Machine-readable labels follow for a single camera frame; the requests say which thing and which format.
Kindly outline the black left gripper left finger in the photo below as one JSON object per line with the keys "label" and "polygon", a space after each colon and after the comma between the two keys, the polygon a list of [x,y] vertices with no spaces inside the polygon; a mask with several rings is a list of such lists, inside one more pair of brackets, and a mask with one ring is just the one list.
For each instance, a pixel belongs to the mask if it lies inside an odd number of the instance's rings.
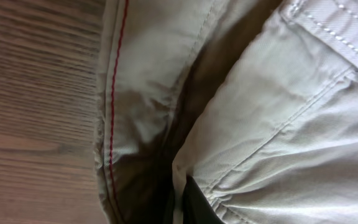
{"label": "black left gripper left finger", "polygon": [[162,224],[173,223],[173,212],[175,208],[175,192],[173,189],[167,194],[167,200],[165,202],[165,210],[163,213]]}

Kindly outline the beige khaki shorts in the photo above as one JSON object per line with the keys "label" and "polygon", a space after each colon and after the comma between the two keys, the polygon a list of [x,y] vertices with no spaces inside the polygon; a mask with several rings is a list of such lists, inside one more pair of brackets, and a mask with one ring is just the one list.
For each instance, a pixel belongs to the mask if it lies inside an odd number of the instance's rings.
{"label": "beige khaki shorts", "polygon": [[95,171],[108,223],[186,177],[224,223],[358,223],[358,0],[107,0]]}

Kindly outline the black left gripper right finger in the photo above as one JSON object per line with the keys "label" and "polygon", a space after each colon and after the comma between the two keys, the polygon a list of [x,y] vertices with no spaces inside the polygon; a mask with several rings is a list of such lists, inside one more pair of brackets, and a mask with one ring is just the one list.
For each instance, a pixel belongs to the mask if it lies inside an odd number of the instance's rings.
{"label": "black left gripper right finger", "polygon": [[211,208],[194,178],[186,177],[183,192],[184,224],[224,224]]}

